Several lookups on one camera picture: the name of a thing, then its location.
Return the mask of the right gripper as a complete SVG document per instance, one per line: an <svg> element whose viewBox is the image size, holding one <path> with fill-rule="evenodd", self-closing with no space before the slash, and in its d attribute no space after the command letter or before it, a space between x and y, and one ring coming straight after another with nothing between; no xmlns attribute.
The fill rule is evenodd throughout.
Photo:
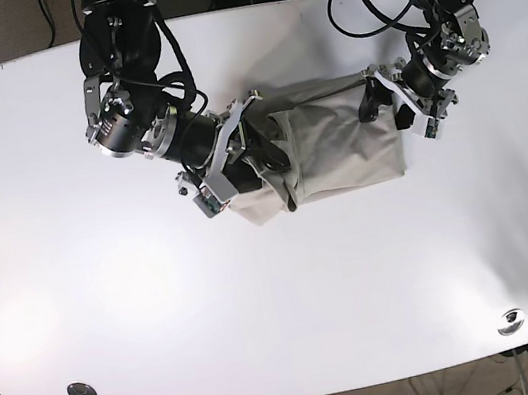
<svg viewBox="0 0 528 395"><path fill-rule="evenodd" d="M244 101L233 100L220 128L216 117L190 110L199 93L184 83L175 75L163 83L127 83L109 86L104 92L86 90L86 137L108 157L141 154L178 162L197 172L211 159L214 166L225 165L214 176L199 178L199 183L184 170L176 176L179 194L192 195L195 205L211 218L240 194L258 190L252 166L242 161L225 163L230 137L245 109L262 96L250 90Z"/></svg>

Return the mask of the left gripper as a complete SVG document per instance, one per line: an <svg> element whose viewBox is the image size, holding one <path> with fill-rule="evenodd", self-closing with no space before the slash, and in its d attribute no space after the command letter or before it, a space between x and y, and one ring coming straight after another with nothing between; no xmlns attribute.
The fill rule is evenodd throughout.
<svg viewBox="0 0 528 395"><path fill-rule="evenodd" d="M480 25L476 10L449 15L432 34L426 37L406 35L411 58L401 71L403 83L415 95L422 97L412 109L403 101L395 109L398 130L413 128L413 133L427 139L437 139L442 122L451 104L459 102L454 90L441 91L465 66L480 63L491 48L488 33ZM381 107L392 108L393 93L377 74L389 75L388 65L369 65L361 71L365 91L359 106L362 123L376 121Z"/></svg>

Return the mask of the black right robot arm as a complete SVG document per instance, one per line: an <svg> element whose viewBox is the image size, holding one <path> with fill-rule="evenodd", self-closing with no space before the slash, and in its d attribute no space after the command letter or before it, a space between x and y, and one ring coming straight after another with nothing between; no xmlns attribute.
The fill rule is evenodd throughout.
<svg viewBox="0 0 528 395"><path fill-rule="evenodd" d="M81 34L86 137L103 154L179 163L178 193L191 194L208 217L260 189L263 169L290 169L287 154L246 117L258 92L221 114L193 108L207 96L155 0L71 5Z"/></svg>

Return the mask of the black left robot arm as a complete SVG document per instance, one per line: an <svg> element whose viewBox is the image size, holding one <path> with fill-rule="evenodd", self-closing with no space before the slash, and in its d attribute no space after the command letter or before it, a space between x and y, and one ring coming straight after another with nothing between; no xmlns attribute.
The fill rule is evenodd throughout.
<svg viewBox="0 0 528 395"><path fill-rule="evenodd" d="M373 122L380 107L397 101L400 106L394 117L398 129L428 139L439 137L448 108L459 101L448 83L466 66L480 63L491 49L474 0L407 0L407 7L423 13L424 27L403 24L403 12L391 18L371 0L361 1L382 23L373 33L403 32L411 56L363 72L366 90L359 119Z"/></svg>

